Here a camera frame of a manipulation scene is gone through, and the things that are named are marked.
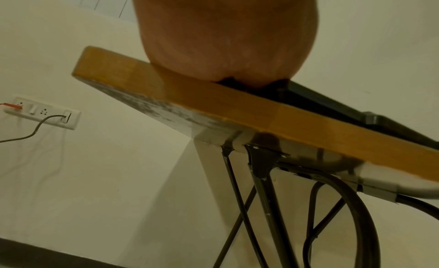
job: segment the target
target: wooden board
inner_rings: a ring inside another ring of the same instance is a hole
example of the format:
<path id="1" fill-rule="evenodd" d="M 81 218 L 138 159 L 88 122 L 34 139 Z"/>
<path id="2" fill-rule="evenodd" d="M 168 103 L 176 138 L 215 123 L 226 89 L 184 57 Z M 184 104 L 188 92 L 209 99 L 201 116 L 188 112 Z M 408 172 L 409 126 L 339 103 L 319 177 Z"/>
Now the wooden board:
<path id="1" fill-rule="evenodd" d="M 73 76 L 195 139 L 243 150 L 256 133 L 280 139 L 292 159 L 356 159 L 439 182 L 439 151 L 273 102 L 101 48 L 87 47 Z"/>

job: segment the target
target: red wire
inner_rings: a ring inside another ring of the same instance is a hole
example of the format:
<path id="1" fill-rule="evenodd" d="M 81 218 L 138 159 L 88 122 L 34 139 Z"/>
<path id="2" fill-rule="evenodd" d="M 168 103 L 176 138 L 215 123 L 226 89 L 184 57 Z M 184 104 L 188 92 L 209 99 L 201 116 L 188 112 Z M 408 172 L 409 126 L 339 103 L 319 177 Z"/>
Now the red wire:
<path id="1" fill-rule="evenodd" d="M 0 105 L 5 105 L 5 106 L 12 107 L 12 108 L 15 108 L 15 109 L 23 109 L 22 106 L 18 106 L 18 105 L 15 105 L 15 104 L 10 104 L 10 103 L 0 103 Z"/>

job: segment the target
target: power cord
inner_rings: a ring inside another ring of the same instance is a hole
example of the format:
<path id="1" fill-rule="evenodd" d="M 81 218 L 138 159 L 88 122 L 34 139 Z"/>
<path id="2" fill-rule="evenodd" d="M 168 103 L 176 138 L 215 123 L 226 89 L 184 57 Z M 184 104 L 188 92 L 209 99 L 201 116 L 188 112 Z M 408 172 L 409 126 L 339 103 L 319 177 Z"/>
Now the power cord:
<path id="1" fill-rule="evenodd" d="M 26 136 L 26 137 L 15 138 L 15 139 L 9 139 L 9 140 L 3 140 L 3 141 L 0 141 L 0 143 L 6 143 L 6 142 L 12 142 L 12 141 L 19 141 L 19 140 L 24 140 L 24 139 L 30 138 L 30 137 L 32 137 L 33 135 L 35 135 L 35 134 L 37 133 L 38 129 L 40 129 L 40 126 L 41 126 L 45 121 L 47 121 L 47 120 L 50 119 L 50 118 L 55 118 L 55 117 L 62 117 L 62 118 L 65 118 L 64 115 L 53 115 L 53 116 L 48 116 L 47 118 L 42 119 L 42 120 L 38 123 L 37 127 L 36 127 L 35 130 L 32 132 L 32 134 L 30 134 L 30 135 L 28 135 L 28 136 Z"/>

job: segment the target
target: metal frame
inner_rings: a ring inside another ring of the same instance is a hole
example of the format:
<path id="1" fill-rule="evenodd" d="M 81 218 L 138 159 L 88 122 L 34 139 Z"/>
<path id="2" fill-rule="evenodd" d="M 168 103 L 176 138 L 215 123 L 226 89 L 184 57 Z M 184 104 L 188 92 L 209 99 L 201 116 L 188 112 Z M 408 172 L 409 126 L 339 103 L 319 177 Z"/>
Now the metal frame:
<path id="1" fill-rule="evenodd" d="M 268 267 L 247 215 L 247 211 L 249 210 L 251 203 L 256 196 L 256 193 L 259 194 L 262 208 L 264 210 L 265 217 L 267 219 L 267 223 L 270 228 L 282 267 L 299 267 L 291 243 L 289 241 L 288 232 L 285 228 L 284 220 L 282 218 L 276 193 L 273 187 L 273 182 L 270 177 L 270 172 L 274 168 L 288 171 L 297 176 L 317 181 L 317 183 L 312 188 L 310 194 L 306 240 L 304 242 L 302 251 L 305 268 L 311 268 L 310 262 L 312 242 L 318 237 L 318 235 L 331 222 L 331 220 L 335 217 L 335 215 L 337 215 L 337 213 L 342 209 L 345 204 L 349 207 L 349 210 L 352 213 L 357 232 L 357 256 L 355 260 L 355 268 L 380 267 L 380 246 L 376 228 L 366 206 L 357 195 L 357 191 L 363 191 L 363 185 L 356 184 L 357 188 L 356 190 L 354 190 L 345 181 L 337 178 L 329 172 L 322 172 L 316 170 L 315 168 L 311 169 L 283 162 L 283 158 L 285 158 L 286 156 L 283 153 L 279 152 L 280 149 L 279 151 L 276 151 L 272 149 L 267 149 L 260 145 L 247 144 L 245 145 L 245 148 L 248 152 L 249 168 L 255 185 L 253 186 L 246 200 L 246 203 L 244 203 L 229 159 L 229 155 L 233 151 L 233 148 L 231 148 L 230 144 L 228 144 L 227 146 L 224 145 L 221 148 L 223 159 L 227 168 L 227 172 L 229 174 L 230 182 L 232 184 L 240 209 L 240 215 L 236 219 L 236 223 L 233 226 L 232 231 L 230 232 L 230 235 L 227 238 L 227 241 L 225 242 L 214 264 L 214 268 L 219 268 L 221 266 L 242 222 L 244 222 L 244 225 L 246 226 L 247 233 L 250 237 L 250 241 L 255 250 L 261 267 Z M 326 217 L 323 218 L 316 227 L 314 227 L 314 217 L 318 191 L 325 184 L 333 187 L 342 196 L 342 198 L 336 203 L 331 211 L 329 211 Z M 439 220 L 438 208 L 415 198 L 395 193 L 393 193 L 393 195 L 393 199 L 391 200 L 395 203 L 406 204 L 411 207 L 417 208 L 418 210 L 423 211 Z"/>

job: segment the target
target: switch plate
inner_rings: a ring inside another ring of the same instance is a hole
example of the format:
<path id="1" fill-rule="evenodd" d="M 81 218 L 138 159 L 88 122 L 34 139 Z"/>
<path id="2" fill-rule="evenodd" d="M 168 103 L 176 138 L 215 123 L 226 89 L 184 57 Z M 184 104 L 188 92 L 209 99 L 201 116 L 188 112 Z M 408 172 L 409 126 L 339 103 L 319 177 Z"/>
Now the switch plate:
<path id="1" fill-rule="evenodd" d="M 35 121 L 41 121 L 52 115 L 66 115 L 66 113 L 68 113 L 68 117 L 66 118 L 55 117 L 44 122 L 45 124 L 51 124 L 67 129 L 75 129 L 81 116 L 81 112 L 77 110 L 52 106 L 23 97 L 16 97 L 11 104 L 22 106 L 23 109 L 6 107 L 5 113 Z"/>

